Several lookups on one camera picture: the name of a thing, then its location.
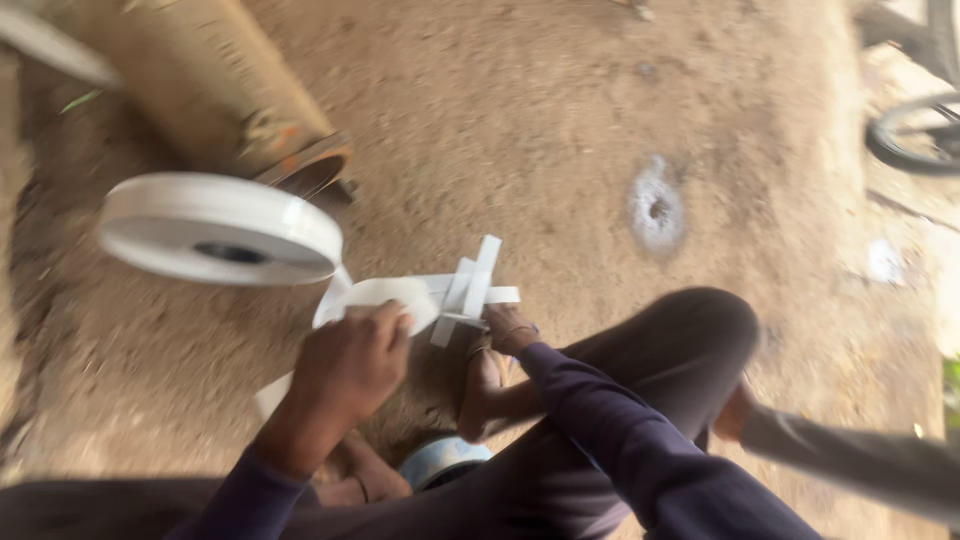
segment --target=bicycle wheel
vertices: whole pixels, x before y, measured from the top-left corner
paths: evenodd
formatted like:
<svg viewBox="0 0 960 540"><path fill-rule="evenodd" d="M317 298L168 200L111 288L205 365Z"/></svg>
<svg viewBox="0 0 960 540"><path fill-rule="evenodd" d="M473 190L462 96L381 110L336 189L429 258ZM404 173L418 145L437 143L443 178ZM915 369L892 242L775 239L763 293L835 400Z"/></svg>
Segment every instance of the bicycle wheel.
<svg viewBox="0 0 960 540"><path fill-rule="evenodd" d="M960 92L905 103L872 121L867 148L891 167L960 176Z"/></svg>

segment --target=green leaf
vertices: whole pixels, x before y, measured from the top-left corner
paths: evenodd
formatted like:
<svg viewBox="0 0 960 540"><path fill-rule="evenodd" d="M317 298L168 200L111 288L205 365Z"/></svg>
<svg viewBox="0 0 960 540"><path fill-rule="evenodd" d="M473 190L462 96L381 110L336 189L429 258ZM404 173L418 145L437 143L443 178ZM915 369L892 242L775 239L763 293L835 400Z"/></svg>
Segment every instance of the green leaf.
<svg viewBox="0 0 960 540"><path fill-rule="evenodd" d="M84 95L80 96L79 98L77 98L77 99L71 101L70 103L68 103L67 106L64 107L64 108L60 111L60 114L63 114L63 113L65 113L65 112L67 112L68 110L71 110L71 109L73 109L74 107L77 107L78 105L83 105L84 103L86 103L86 102L88 102L88 101L93 101L98 95L100 95L100 94L102 94L102 93L103 93L103 92L102 92L101 90L90 90L90 91L87 92L86 94L84 94Z"/></svg>

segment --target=bicycle tire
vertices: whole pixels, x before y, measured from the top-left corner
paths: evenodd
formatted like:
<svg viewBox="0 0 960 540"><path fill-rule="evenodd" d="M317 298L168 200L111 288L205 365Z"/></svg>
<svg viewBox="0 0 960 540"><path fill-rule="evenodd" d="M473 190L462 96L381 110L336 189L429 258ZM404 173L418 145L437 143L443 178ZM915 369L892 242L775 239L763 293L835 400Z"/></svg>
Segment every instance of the bicycle tire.
<svg viewBox="0 0 960 540"><path fill-rule="evenodd" d="M929 96L888 110L867 126L867 148L878 160L906 172L926 176L960 176L960 160L935 160L910 152L900 147L891 136L893 128L906 114L944 103L960 103L960 92Z"/></svg>

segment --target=bracelet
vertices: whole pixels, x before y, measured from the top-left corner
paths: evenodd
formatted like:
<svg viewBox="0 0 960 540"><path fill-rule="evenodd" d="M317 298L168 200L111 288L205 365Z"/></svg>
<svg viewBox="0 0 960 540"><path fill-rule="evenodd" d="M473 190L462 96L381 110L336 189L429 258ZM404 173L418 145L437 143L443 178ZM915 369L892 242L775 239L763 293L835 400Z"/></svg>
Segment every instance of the bracelet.
<svg viewBox="0 0 960 540"><path fill-rule="evenodd" d="M510 337L510 334L511 334L511 333L513 333L513 332L515 332L515 331L518 331L518 330L532 330L532 331L535 331L536 333L540 333L540 329L538 329L538 328L537 328L536 326L534 326L534 325L519 325L519 326L515 326L515 327L507 330L507 331L503 334L503 337L501 337L501 338L499 339L499 341L498 341L497 343L500 345L500 347L503 347L503 342L506 341L508 337Z"/></svg>
<svg viewBox="0 0 960 540"><path fill-rule="evenodd" d="M357 475L353 475L353 477L357 479L357 483L360 484L360 491L363 492L364 504L370 504L370 494L367 493L367 486L364 485L363 480L361 480Z"/></svg>

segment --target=wrist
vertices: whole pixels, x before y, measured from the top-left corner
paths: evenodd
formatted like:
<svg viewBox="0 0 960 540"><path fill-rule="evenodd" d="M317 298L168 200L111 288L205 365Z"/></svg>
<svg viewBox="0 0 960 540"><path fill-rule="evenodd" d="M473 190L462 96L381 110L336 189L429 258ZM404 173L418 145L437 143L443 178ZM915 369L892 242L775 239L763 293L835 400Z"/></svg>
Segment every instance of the wrist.
<svg viewBox="0 0 960 540"><path fill-rule="evenodd" d="M528 346L541 343L540 334L533 329L521 329L510 332L501 342L501 352L510 356L520 356Z"/></svg>
<svg viewBox="0 0 960 540"><path fill-rule="evenodd" d="M337 422L335 414L303 411L284 399L253 446L268 465L292 479L306 480L352 428L351 423Z"/></svg>

